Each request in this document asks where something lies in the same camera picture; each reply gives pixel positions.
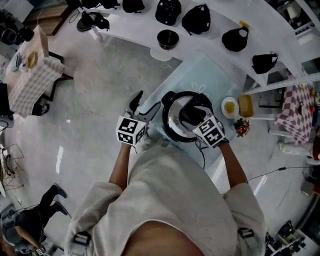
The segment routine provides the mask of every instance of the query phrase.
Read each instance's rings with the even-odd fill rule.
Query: black shoe
[[[54,183],[53,186],[55,186],[57,195],[67,198],[66,192],[57,183]]]
[[[44,104],[42,107],[42,111],[41,111],[41,116],[48,113],[50,109],[50,105],[49,104]]]
[[[64,208],[61,203],[55,202],[55,204],[58,205],[59,212],[63,213],[65,216],[68,215],[66,208]]]

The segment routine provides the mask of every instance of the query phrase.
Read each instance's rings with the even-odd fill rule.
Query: black handle
[[[132,110],[133,113],[136,112],[137,107],[139,106],[139,102],[140,102],[140,99],[141,99],[143,93],[144,93],[144,91],[141,90],[139,92],[139,94],[130,102],[129,107],[130,107],[130,109]]]
[[[173,99],[173,97],[176,95],[175,92],[173,92],[172,90],[168,91],[161,99],[161,103],[166,106],[168,105],[171,100]]]

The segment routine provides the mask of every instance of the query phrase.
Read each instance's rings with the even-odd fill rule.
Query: yellow food
[[[224,104],[224,108],[228,114],[232,114],[235,111],[235,104],[229,101],[226,104]]]

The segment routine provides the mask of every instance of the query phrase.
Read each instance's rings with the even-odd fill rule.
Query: table
[[[49,57],[48,37],[38,25],[29,42],[23,42],[6,70],[6,83],[10,110],[26,118],[32,114],[36,101],[46,89],[63,74],[65,67],[60,60]],[[20,53],[25,59],[37,52],[37,64],[23,71],[11,71],[15,56]]]
[[[212,103],[214,116],[224,125],[226,138],[231,141],[236,137],[236,130],[233,127],[236,121],[225,118],[221,111],[221,103],[226,97],[234,97],[237,99],[242,92],[230,77],[203,52],[196,51],[186,58],[143,103],[139,111],[145,113],[156,102],[159,102],[168,91],[175,93],[193,91],[205,94]],[[176,142],[167,136],[163,127],[162,114],[163,106],[161,106],[153,120],[149,123],[149,127],[156,129],[172,144],[188,153],[202,167],[204,160],[195,143]],[[221,155],[221,151],[218,148],[207,148],[203,150],[203,153],[206,170],[209,169]]]
[[[282,113],[274,121],[275,124],[283,125],[292,134],[296,144],[307,143],[310,138],[313,113],[309,107],[313,106],[315,101],[315,97],[311,95],[313,89],[312,83],[286,87]],[[306,108],[305,115],[298,113],[300,102],[303,102]]]

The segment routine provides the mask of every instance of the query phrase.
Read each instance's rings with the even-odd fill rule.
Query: white t-shirt
[[[88,256],[121,256],[129,237],[147,221],[183,232],[205,256],[259,256],[265,252],[265,221],[247,183],[224,198],[201,167],[178,148],[153,147],[137,156],[128,186],[94,184],[74,213],[65,252],[76,233],[92,237]],[[244,239],[238,233],[243,231]]]

